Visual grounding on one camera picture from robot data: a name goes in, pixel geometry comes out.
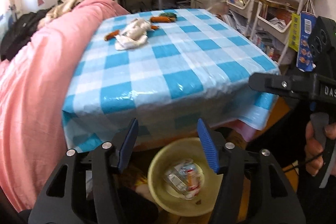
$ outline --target black bag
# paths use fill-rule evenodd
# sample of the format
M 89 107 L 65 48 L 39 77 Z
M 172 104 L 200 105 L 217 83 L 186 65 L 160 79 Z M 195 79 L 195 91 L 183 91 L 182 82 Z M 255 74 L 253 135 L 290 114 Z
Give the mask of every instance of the black bag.
M 39 21 L 45 17 L 49 10 L 39 10 L 37 13 L 25 14 L 11 26 L 0 45 L 1 61 L 5 59 L 11 61 L 19 50 L 30 42 L 31 36 L 37 30 Z

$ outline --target metal screw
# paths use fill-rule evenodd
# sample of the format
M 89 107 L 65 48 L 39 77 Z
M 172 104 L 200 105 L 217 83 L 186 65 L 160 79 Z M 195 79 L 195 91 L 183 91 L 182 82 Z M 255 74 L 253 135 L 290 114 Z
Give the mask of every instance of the metal screw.
M 110 142 L 106 142 L 106 143 L 103 143 L 101 145 L 101 147 L 104 148 L 104 149 L 109 149 L 109 148 L 111 148 L 111 146 L 112 146 L 112 144 Z
M 234 149 L 234 148 L 235 148 L 235 145 L 234 145 L 233 143 L 226 143 L 226 144 L 225 144 L 225 147 L 226 147 L 227 149 Z
M 262 153 L 264 156 L 266 156 L 266 157 L 268 157 L 269 155 L 271 155 L 271 152 L 270 152 L 269 150 L 267 150 L 267 149 L 263 149 L 263 150 L 261 151 L 261 153 Z
M 76 153 L 76 150 L 75 150 L 75 149 L 70 149 L 70 150 L 67 151 L 67 156 L 71 157 L 71 156 L 73 156 L 75 153 Z

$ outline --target wooden floor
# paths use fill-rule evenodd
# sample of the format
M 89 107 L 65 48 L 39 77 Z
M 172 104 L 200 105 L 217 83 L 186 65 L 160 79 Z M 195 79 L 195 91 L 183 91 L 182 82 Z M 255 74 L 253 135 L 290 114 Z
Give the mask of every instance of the wooden floor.
M 263 131 L 258 131 L 255 137 L 263 134 L 268 128 L 270 128 L 279 119 L 281 119 L 284 115 L 286 115 L 289 110 L 290 108 L 287 106 L 285 101 L 282 98 L 279 98 L 268 119 L 266 128 Z M 230 141 L 234 142 L 236 145 L 242 148 L 246 147 L 246 142 L 242 139 L 241 135 L 237 134 L 236 132 L 232 132 L 228 139 L 230 139 Z M 159 150 L 160 149 L 158 148 L 142 152 L 134 152 L 132 155 L 131 162 L 146 174 L 153 157 Z M 295 172 L 295 170 L 293 170 L 291 172 L 286 173 L 286 176 L 288 177 L 292 187 L 296 191 L 299 180 L 298 174 Z M 245 179 L 243 196 L 241 198 L 241 207 L 237 222 L 243 221 L 246 218 L 249 195 L 250 195 L 250 181 L 248 179 Z M 177 215 L 173 215 L 171 213 L 162 210 L 160 212 L 159 219 L 157 220 L 157 224 L 207 224 L 210 216 L 211 213 L 199 217 L 179 217 Z

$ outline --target pink blanket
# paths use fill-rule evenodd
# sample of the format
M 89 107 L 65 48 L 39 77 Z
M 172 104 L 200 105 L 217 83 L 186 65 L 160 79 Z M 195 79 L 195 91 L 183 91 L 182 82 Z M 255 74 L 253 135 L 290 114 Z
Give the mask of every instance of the pink blanket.
M 0 63 L 0 186 L 16 210 L 33 207 L 67 150 L 61 109 L 86 45 L 103 20 L 125 14 L 112 0 L 85 0 Z

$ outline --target checkered tablecloth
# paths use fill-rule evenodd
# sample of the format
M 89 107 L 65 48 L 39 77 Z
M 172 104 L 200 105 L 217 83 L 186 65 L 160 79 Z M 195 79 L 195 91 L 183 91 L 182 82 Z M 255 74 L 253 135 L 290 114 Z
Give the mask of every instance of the checkered tablecloth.
M 148 32 L 140 48 L 117 51 L 113 30 L 135 18 L 105 20 L 93 35 L 73 75 L 63 106 L 68 148 L 94 149 L 139 120 L 137 143 L 195 131 L 198 118 L 215 126 L 239 119 L 262 129 L 275 96 L 252 91 L 254 72 L 278 73 L 260 49 L 209 12 L 166 10 L 178 15 Z

